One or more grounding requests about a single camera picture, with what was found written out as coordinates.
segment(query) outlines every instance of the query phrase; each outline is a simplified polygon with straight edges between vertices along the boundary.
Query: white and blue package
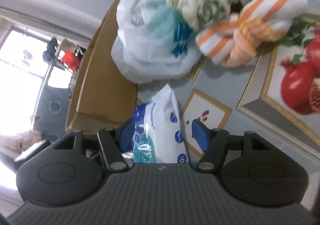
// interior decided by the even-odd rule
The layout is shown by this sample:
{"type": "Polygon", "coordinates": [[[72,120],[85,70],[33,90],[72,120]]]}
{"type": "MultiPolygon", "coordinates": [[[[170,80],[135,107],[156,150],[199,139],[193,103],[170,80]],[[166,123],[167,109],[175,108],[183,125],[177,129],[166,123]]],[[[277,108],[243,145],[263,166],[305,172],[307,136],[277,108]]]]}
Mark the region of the white and blue package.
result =
{"type": "Polygon", "coordinates": [[[150,102],[137,106],[132,119],[135,122],[132,143],[136,163],[188,162],[178,105],[169,84],[150,102]]]}

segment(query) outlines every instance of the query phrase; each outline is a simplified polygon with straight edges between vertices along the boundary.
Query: orange and white towel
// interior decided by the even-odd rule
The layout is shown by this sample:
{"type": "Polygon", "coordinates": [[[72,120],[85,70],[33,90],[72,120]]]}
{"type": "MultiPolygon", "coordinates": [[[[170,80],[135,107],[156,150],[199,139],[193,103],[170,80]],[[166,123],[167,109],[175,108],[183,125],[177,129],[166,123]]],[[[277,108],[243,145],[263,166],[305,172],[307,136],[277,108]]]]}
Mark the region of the orange and white towel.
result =
{"type": "Polygon", "coordinates": [[[240,14],[199,32],[196,43],[214,64],[236,67],[254,58],[261,42],[284,37],[307,8],[308,0],[253,0],[240,14]]]}

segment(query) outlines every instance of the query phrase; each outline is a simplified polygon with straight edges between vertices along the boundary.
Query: brown box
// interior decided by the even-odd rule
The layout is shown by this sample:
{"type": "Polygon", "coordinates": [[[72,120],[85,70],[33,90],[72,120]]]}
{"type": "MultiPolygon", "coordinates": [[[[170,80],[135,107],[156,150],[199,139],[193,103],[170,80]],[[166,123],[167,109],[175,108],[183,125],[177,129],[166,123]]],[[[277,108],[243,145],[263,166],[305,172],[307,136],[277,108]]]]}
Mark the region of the brown box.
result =
{"type": "Polygon", "coordinates": [[[83,57],[73,91],[66,130],[94,134],[103,128],[117,128],[131,117],[137,86],[126,80],[111,58],[117,36],[116,0],[108,10],[83,57]]]}

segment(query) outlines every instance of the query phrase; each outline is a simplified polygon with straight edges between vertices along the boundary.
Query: red pomegranate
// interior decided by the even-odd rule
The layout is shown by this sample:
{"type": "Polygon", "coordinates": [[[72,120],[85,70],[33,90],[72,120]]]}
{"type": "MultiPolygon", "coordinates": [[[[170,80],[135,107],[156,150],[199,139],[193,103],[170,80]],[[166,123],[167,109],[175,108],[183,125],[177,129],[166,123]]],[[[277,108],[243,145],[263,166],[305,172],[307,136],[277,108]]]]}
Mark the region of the red pomegranate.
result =
{"type": "Polygon", "coordinates": [[[281,82],[281,96],[285,104],[299,114],[313,111],[309,103],[309,91],[315,77],[315,71],[310,62],[293,64],[289,58],[281,62],[286,74],[281,82]]]}
{"type": "Polygon", "coordinates": [[[309,92],[309,102],[311,108],[320,114],[320,78],[314,78],[309,92]]]}
{"type": "Polygon", "coordinates": [[[320,31],[313,31],[315,39],[306,47],[305,53],[307,60],[312,64],[317,73],[320,74],[320,31]]]}

